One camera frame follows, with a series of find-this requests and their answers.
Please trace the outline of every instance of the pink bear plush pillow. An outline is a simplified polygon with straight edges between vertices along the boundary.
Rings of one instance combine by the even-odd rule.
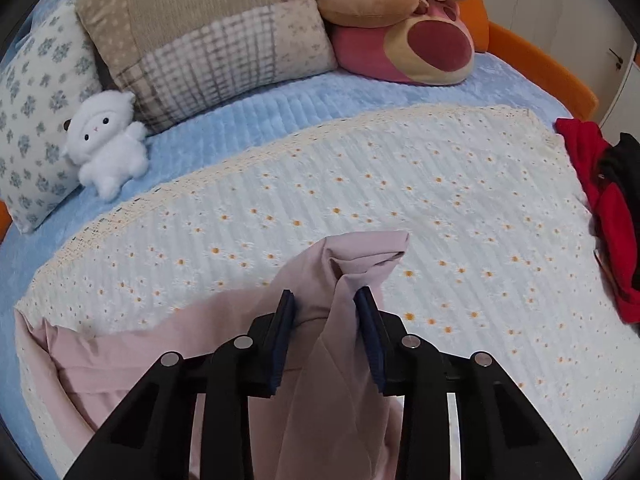
[[[428,0],[426,14],[389,27],[334,26],[338,63],[356,74],[397,83],[452,85],[474,65],[474,42],[458,4]]]

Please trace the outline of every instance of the plush toy face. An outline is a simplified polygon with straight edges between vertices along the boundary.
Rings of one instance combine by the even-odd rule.
[[[107,91],[89,97],[68,123],[64,152],[81,166],[133,120],[131,92]]]

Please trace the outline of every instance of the white blanket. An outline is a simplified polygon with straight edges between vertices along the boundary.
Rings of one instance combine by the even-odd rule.
[[[493,354],[584,480],[601,480],[640,413],[640,340],[607,296],[585,203],[561,138],[530,112],[374,112],[121,204],[39,270],[18,308],[88,334],[147,328],[198,296],[268,284],[324,236],[408,230],[385,309],[441,351]],[[24,365],[22,387],[62,475],[73,456]]]

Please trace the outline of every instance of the plaid fabric patch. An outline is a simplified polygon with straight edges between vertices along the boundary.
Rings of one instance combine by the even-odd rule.
[[[274,13],[258,7],[194,30],[145,54],[116,83],[138,96],[155,132],[276,77]]]

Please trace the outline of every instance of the pink cloth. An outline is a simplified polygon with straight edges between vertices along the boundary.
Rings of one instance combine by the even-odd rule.
[[[353,304],[362,286],[379,286],[408,245],[405,232],[325,238],[288,262],[266,290],[219,293],[178,311],[154,329],[87,340],[44,320],[33,329],[16,312],[17,342],[36,389],[67,445],[79,453],[111,410],[166,351],[185,358],[213,352],[273,312],[285,288],[298,305],[282,386],[250,399],[257,480],[391,480],[401,409],[371,379]],[[200,456],[202,402],[196,410],[192,471]]]

